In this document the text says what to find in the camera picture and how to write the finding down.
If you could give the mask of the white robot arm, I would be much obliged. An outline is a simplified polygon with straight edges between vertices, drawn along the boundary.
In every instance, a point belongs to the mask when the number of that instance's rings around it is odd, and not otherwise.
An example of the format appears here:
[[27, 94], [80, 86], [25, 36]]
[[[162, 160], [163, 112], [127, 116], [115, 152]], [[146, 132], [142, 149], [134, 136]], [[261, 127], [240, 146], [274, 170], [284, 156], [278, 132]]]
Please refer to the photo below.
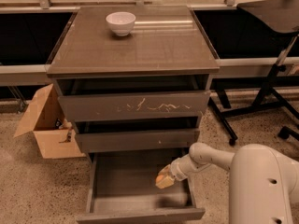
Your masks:
[[216, 165], [229, 173], [230, 224], [293, 224], [299, 203], [299, 161], [271, 147], [250, 144], [237, 152], [194, 143], [189, 153], [166, 165], [156, 177], [165, 189]]

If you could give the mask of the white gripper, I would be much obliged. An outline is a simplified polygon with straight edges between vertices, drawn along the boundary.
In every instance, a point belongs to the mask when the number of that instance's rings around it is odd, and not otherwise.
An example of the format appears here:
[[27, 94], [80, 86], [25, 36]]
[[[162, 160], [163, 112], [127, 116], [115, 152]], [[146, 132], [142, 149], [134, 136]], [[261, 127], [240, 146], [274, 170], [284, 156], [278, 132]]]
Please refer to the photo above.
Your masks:
[[175, 183], [175, 179], [177, 181], [183, 181], [188, 178], [188, 173], [191, 170], [190, 159], [189, 158], [177, 158], [171, 162], [171, 164], [167, 164], [158, 175], [163, 175], [164, 179], [156, 184], [156, 187], [159, 189], [165, 189], [171, 187]]

